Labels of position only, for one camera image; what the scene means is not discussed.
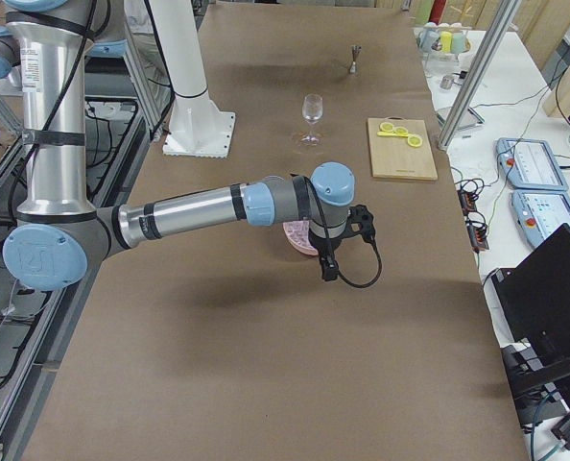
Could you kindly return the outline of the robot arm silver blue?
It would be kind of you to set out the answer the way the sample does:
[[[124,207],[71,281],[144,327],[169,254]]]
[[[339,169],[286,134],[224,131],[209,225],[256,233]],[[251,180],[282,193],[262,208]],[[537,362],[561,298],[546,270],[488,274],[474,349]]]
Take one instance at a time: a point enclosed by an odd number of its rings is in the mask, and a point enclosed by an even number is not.
[[[6,22],[18,42],[27,196],[2,257],[23,285],[56,291],[108,257],[145,240],[233,221],[253,226],[306,221],[324,280],[341,271],[335,250],[360,236],[375,243],[372,214],[354,205],[355,179],[338,162],[311,176],[186,194],[143,206],[96,207],[88,199],[83,60],[125,24],[119,1],[11,1]]]

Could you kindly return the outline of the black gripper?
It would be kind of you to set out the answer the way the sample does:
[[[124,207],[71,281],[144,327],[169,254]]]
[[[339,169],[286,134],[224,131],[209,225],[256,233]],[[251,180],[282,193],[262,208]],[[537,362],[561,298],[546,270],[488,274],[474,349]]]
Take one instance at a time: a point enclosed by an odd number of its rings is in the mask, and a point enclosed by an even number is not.
[[[346,221],[347,238],[361,236],[364,241],[374,241],[376,230],[373,225],[373,215],[364,205],[351,206]]]

